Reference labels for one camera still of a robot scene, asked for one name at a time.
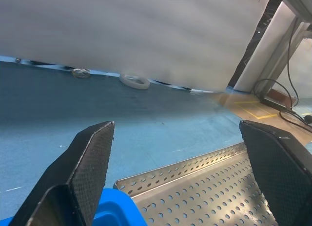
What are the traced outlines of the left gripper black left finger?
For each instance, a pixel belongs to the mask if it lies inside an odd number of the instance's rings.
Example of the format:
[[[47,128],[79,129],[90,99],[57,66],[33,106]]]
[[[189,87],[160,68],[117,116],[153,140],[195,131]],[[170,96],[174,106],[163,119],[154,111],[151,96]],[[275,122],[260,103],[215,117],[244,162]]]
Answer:
[[[76,134],[43,173],[11,226],[90,226],[105,186],[115,125],[112,121]]]

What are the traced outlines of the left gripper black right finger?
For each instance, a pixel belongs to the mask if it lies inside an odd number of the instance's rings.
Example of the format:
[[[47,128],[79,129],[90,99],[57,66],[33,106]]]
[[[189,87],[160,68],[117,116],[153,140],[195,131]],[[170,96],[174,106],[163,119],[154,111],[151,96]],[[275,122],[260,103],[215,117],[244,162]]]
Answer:
[[[255,180],[280,226],[312,224],[312,155],[290,133],[249,120],[239,123]]]

